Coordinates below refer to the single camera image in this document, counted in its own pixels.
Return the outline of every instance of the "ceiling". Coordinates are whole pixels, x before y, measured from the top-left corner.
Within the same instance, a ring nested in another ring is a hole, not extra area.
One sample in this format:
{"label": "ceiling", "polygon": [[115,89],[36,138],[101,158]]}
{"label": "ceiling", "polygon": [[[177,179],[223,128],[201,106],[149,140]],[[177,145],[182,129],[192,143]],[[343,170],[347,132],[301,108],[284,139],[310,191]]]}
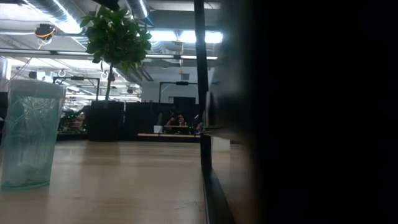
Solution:
{"label": "ceiling", "polygon": [[[26,4],[8,4],[4,2],[12,2],[11,0],[0,0],[0,48],[8,49],[38,49],[42,45],[41,40],[32,34],[33,30],[39,24],[51,24],[50,19],[43,13],[32,9]],[[99,5],[92,0],[73,0],[78,9],[78,18],[88,14],[89,11],[98,10]],[[120,0],[119,5],[122,7],[125,0]],[[150,13],[148,18],[152,21],[153,26],[149,27],[150,32],[154,36],[152,49],[149,54],[167,54],[167,55],[196,55],[195,50],[195,21],[193,12],[193,0],[177,0],[177,1],[155,1],[149,0]],[[217,1],[211,1],[205,4],[206,18],[206,42],[207,55],[212,57],[218,56],[222,34],[218,31],[218,17],[221,4]],[[42,45],[41,50],[57,50],[57,51],[85,51],[85,41],[82,35],[74,34],[73,37],[64,33],[61,28],[57,29],[57,33],[51,42]],[[101,71],[99,64],[93,64],[90,60],[72,60],[58,58],[33,58],[26,66],[26,70],[21,72],[17,70],[34,56],[29,54],[21,55],[21,57],[7,57],[12,66],[12,75],[18,74],[17,78],[28,78],[30,71],[44,72],[46,75],[57,76],[58,73],[66,77],[72,75],[80,75],[91,78],[101,79],[101,89],[106,86],[106,74]],[[195,60],[176,60],[176,59],[145,59],[144,67],[149,74],[143,75],[137,71],[122,71],[117,69],[117,78],[113,83],[111,95],[120,100],[139,100],[141,90],[139,86],[142,82],[176,82],[181,80],[181,71],[190,74],[190,82],[197,81],[197,70]],[[103,65],[104,70],[109,70],[109,65]],[[70,86],[79,85],[81,91],[68,90],[69,94],[88,95],[88,92],[95,92],[90,81],[75,82],[65,80]],[[134,88],[134,93],[127,98],[127,86]]]}

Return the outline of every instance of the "ductwork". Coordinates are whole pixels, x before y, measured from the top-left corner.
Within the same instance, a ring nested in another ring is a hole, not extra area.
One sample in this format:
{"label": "ductwork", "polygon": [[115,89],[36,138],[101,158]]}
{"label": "ductwork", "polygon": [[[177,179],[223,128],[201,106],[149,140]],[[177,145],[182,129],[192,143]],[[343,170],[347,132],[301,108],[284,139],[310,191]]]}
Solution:
{"label": "ductwork", "polygon": [[149,15],[148,0],[126,0],[135,19],[144,19]]}
{"label": "ductwork", "polygon": [[79,34],[80,17],[84,13],[72,0],[23,0],[33,9],[45,14],[50,22],[67,34]]}

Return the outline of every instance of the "tree trunk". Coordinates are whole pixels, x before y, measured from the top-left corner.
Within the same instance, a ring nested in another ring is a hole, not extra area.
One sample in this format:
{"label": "tree trunk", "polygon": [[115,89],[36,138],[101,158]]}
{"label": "tree trunk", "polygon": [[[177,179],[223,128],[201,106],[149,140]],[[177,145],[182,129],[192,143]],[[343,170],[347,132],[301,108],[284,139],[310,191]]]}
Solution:
{"label": "tree trunk", "polygon": [[108,102],[109,92],[111,91],[112,80],[113,80],[113,63],[111,63],[111,69],[108,75],[108,86],[106,87],[105,102]]}

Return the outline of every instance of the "potted tree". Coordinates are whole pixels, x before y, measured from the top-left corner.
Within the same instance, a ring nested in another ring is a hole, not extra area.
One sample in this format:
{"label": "potted tree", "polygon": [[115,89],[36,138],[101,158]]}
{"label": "potted tree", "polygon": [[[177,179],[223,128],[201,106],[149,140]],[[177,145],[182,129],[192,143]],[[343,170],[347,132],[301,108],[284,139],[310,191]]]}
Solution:
{"label": "potted tree", "polygon": [[142,65],[150,50],[152,37],[146,28],[139,27],[126,9],[111,11],[101,6],[98,12],[89,12],[82,18],[80,27],[93,22],[87,28],[86,52],[94,55],[93,63],[110,64],[105,101],[93,102],[88,113],[88,138],[90,141],[117,141],[122,130],[124,106],[108,102],[111,82],[115,80],[113,69],[120,65],[126,71]]}

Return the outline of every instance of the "wall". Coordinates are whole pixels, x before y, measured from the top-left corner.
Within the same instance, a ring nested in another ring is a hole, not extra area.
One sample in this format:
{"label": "wall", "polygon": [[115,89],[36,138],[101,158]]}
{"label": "wall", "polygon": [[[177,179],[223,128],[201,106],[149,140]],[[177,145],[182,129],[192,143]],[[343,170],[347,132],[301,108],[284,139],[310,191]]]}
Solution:
{"label": "wall", "polygon": [[[159,82],[146,82],[142,84],[141,101],[159,102]],[[178,86],[176,84],[162,85],[161,103],[169,103],[170,97],[195,97],[198,102],[198,87],[197,85]]]}

